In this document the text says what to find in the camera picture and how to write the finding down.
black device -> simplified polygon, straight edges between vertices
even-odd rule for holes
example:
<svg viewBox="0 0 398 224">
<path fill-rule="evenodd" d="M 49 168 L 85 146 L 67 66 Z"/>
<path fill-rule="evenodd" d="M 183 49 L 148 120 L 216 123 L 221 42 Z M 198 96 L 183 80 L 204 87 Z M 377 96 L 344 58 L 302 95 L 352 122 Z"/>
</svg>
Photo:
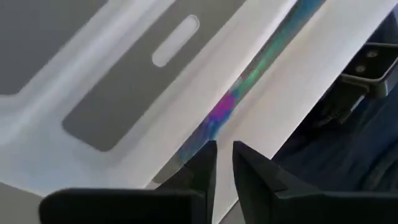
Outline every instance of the black device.
<svg viewBox="0 0 398 224">
<path fill-rule="evenodd" d="M 58 223 L 211 223 L 216 152 L 208 142 L 155 190 L 70 189 L 46 197 L 40 221 Z M 396 223 L 398 195 L 322 192 L 242 142 L 234 142 L 235 185 L 247 224 Z"/>
</svg>

gray rectangular panel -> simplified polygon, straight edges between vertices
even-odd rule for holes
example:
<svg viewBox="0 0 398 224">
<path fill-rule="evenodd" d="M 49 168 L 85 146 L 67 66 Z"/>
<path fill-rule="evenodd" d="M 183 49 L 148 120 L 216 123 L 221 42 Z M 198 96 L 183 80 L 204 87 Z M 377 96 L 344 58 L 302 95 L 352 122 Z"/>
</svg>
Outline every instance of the gray rectangular panel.
<svg viewBox="0 0 398 224">
<path fill-rule="evenodd" d="M 82 99 L 63 121 L 73 136 L 111 150 L 245 0 L 177 0 Z M 168 64 L 152 54 L 189 15 L 200 27 Z"/>
<path fill-rule="evenodd" d="M 106 0 L 1 0 L 0 95 L 18 93 Z"/>
</svg>

white plastic surface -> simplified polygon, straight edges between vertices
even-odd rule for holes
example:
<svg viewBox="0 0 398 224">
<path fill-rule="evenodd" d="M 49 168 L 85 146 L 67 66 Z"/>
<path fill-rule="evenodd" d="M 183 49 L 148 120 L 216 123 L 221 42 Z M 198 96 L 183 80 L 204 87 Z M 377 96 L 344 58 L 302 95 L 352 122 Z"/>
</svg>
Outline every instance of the white plastic surface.
<svg viewBox="0 0 398 224">
<path fill-rule="evenodd" d="M 61 122 L 173 3 L 110 1 L 20 94 L 0 99 L 0 181 L 43 196 L 67 187 L 146 187 L 294 2 L 247 0 L 117 146 L 103 153 L 68 135 Z"/>
<path fill-rule="evenodd" d="M 172 2 L 110 1 L 18 95 L 0 98 L 0 182 L 40 196 L 65 187 L 145 187 L 294 3 L 248 0 L 134 127 L 143 131 L 111 152 L 67 135 L 67 111 Z M 272 157 L 394 4 L 328 0 L 238 105 L 218 138 L 214 223 L 237 200 L 233 140 Z"/>
</svg>

black plastic part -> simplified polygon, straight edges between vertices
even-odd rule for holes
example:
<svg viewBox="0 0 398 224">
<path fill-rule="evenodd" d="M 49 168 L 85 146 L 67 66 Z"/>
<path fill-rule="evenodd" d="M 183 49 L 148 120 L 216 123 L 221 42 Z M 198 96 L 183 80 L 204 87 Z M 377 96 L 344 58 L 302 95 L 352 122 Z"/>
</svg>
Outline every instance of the black plastic part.
<svg viewBox="0 0 398 224">
<path fill-rule="evenodd" d="M 396 223 L 397 195 L 322 192 L 242 142 L 234 143 L 233 166 L 247 224 Z"/>
<path fill-rule="evenodd" d="M 398 82 L 398 45 L 367 43 L 344 69 L 341 81 L 366 86 L 368 97 L 384 98 Z"/>
<path fill-rule="evenodd" d="M 40 203 L 43 224 L 211 223 L 217 146 L 210 141 L 156 190 L 69 189 Z"/>
<path fill-rule="evenodd" d="M 216 190 L 216 164 L 216 141 L 208 141 L 176 174 L 157 189 L 187 189 L 204 194 L 207 223 L 211 223 Z"/>
</svg>

gray recessed panel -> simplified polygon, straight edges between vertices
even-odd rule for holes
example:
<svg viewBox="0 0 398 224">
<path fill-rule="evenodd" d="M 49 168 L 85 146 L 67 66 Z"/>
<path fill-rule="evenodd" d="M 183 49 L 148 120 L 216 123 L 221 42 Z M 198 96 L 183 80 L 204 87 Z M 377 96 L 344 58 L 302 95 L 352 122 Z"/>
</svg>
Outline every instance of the gray recessed panel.
<svg viewBox="0 0 398 224">
<path fill-rule="evenodd" d="M 177 0 L 79 102 L 63 127 L 100 151 L 112 149 L 244 1 Z M 152 54 L 189 15 L 197 16 L 199 29 L 167 65 L 155 66 Z"/>
<path fill-rule="evenodd" d="M 1 0 L 0 95 L 18 93 L 106 0 Z"/>
</svg>

